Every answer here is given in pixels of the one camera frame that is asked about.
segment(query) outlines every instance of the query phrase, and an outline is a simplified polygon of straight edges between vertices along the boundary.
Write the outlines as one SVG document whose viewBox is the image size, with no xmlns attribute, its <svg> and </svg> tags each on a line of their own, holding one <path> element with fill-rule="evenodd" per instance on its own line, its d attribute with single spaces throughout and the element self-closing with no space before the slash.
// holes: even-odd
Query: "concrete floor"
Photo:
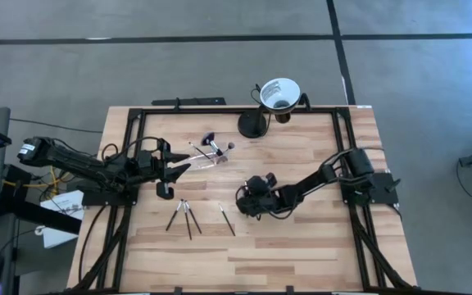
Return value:
<svg viewBox="0 0 472 295">
<path fill-rule="evenodd" d="M 335 1 L 342 34 L 472 33 L 472 1 Z M 324 0 L 0 0 L 0 39 L 332 34 Z M 455 164 L 472 153 L 472 39 L 344 41 L 357 104 L 373 105 L 398 187 L 419 285 L 472 293 L 472 199 Z M 223 96 L 287 76 L 313 104 L 345 104 L 334 41 L 0 45 L 0 107 L 15 118 L 101 129 L 107 108 Z M 34 135 L 86 152 L 98 134 L 12 122 L 7 162 Z M 461 171 L 472 192 L 472 168 Z M 22 278 L 21 294 L 65 287 L 73 245 Z"/>
</svg>

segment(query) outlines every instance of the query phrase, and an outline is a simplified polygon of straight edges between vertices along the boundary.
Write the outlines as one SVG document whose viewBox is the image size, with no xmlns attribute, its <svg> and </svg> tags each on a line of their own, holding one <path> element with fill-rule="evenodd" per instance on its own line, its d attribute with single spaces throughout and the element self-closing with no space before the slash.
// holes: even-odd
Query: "black metal frame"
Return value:
<svg viewBox="0 0 472 295">
<path fill-rule="evenodd" d="M 137 135 L 135 139 L 140 139 L 143 137 L 143 132 L 145 130 L 145 125 L 147 122 L 148 115 L 165 115 L 165 114 L 235 114 L 235 115 L 238 115 L 238 114 L 244 113 L 245 111 L 252 111 L 252 110 L 256 110 L 256 107 L 222 107 L 222 108 L 174 107 L 174 108 L 164 108 L 164 109 L 133 108 L 129 110 L 127 125 L 125 127 L 125 137 L 123 141 L 123 147 L 126 147 L 130 143 L 135 120 L 139 120 L 138 131 L 137 131 Z M 331 118 L 333 121 L 333 127 L 334 127 L 334 134 L 336 138 L 336 144 L 337 144 L 337 148 L 339 152 L 344 150 L 342 131 L 340 129 L 340 123 L 339 123 L 339 116 L 341 116 L 343 120 L 345 121 L 345 127 L 347 131 L 347 138 L 348 138 L 349 146 L 350 148 L 354 148 L 356 146 L 356 140 L 354 138 L 351 116 L 350 116 L 350 111 L 348 107 L 312 107 L 310 111 L 308 111 L 304 107 L 297 107 L 296 109 L 293 110 L 293 113 L 331 115 Z M 141 150 L 141 144 L 142 144 L 141 142 L 138 142 L 135 144 L 134 157 L 136 157 L 138 152 Z M 349 172 L 347 171 L 347 169 L 344 169 L 343 173 L 347 175 Z M 365 253 L 364 253 L 364 249 L 362 245 L 362 238 L 360 235 L 356 234 L 356 231 L 354 230 L 355 229 L 354 221 L 358 218 L 358 215 L 356 212 L 356 205 L 353 202 L 345 201 L 345 203 L 347 203 L 347 206 L 350 212 L 352 228 L 353 228 L 353 237 L 355 240 L 355 249 L 356 249 L 356 254 L 357 254 L 357 259 L 358 259 L 358 268 L 361 275 L 362 287 L 365 291 L 372 287 L 370 286 L 369 274 L 367 270 L 367 264 L 365 261 Z M 364 213 L 365 224 L 367 225 L 368 239 L 374 245 L 376 245 L 377 243 L 376 235 L 374 232 L 374 224 L 372 220 L 372 215 L 370 213 L 369 205 L 362 207 L 362 210 Z M 128 228 L 129 228 L 129 219 L 130 219 L 132 207 L 131 206 L 125 207 L 123 220 L 121 224 L 119 225 L 119 229 L 114 234 L 114 236 L 119 234 L 119 241 L 118 239 L 115 239 L 114 241 L 112 241 L 114 227 L 116 224 L 117 211 L 118 211 L 117 206 L 114 206 L 114 207 L 111 206 L 111 213 L 109 215 L 109 220 L 107 224 L 107 232 L 106 232 L 105 243 L 104 243 L 104 248 L 103 248 L 103 254 L 106 254 L 106 253 L 108 254 L 107 255 L 102 254 L 102 256 L 100 256 L 100 258 L 98 258 L 96 262 L 96 265 L 99 264 L 101 266 L 98 273 L 98 284 L 96 286 L 97 289 L 92 290 L 94 293 L 99 293 L 100 290 L 103 291 L 104 293 L 119 292 L 121 275 L 123 271 L 123 261 L 125 259 L 125 249 L 126 249 L 126 242 L 127 242 L 127 233 L 128 233 Z M 116 244 L 119 246 L 118 246 L 117 258 L 116 258 L 116 266 L 115 266 L 114 275 L 113 275 L 114 279 L 113 279 L 111 288 L 104 288 L 106 269 L 107 269 L 106 264 L 108 262 L 108 257 L 112 253 L 112 250 L 114 249 Z M 376 253 L 376 255 L 383 256 L 379 251 Z M 385 283 L 384 273 L 382 271 L 382 268 L 380 267 L 379 263 L 376 260 L 374 260 L 374 265 L 376 269 L 376 276 L 378 279 L 378 286 L 381 288 L 385 288 L 386 283 Z"/>
</svg>

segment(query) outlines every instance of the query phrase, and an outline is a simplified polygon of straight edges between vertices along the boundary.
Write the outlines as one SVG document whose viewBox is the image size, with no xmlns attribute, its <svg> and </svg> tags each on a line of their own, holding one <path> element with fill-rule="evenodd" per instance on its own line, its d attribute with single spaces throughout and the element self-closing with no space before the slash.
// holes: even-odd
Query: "wooden table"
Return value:
<svg viewBox="0 0 472 295">
<path fill-rule="evenodd" d="M 373 110 L 350 110 L 357 146 L 380 147 Z M 100 152 L 108 143 L 121 147 L 128 111 L 128 107 L 109 109 Z M 273 119 L 267 135 L 256 139 L 241 136 L 237 120 L 234 114 L 148 116 L 145 136 L 164 138 L 173 152 L 188 149 L 188 141 L 197 143 L 208 131 L 215 131 L 219 142 L 234 142 L 236 148 L 222 166 L 185 173 L 172 185 L 175 200 L 157 197 L 155 184 L 141 186 L 130 221 L 121 292 L 170 292 L 175 286 L 185 292 L 284 291 L 286 285 L 293 285 L 297 291 L 361 290 L 348 209 L 337 184 L 306 197 L 286 220 L 247 218 L 234 202 L 236 189 L 253 175 L 273 172 L 282 185 L 294 184 L 314 172 L 337 151 L 331 116 L 293 114 L 284 125 Z M 143 142 L 143 148 L 154 146 L 151 141 Z M 383 152 L 367 152 L 375 169 L 387 169 Z M 169 232 L 165 231 L 180 198 L 189 200 L 202 227 L 203 234 L 199 234 L 190 220 L 192 241 L 182 212 Z M 230 233 L 218 203 L 225 209 L 236 237 Z M 374 205 L 371 210 L 380 250 L 403 279 L 415 284 L 400 218 L 384 205 Z M 79 254 L 97 211 L 93 207 L 85 212 L 67 287 L 77 283 Z M 84 256 L 85 272 L 102 251 L 107 220 L 108 208 L 91 233 Z M 365 250 L 370 281 L 375 285 L 372 259 Z M 113 253 L 105 286 L 111 286 L 115 257 Z"/>
</svg>

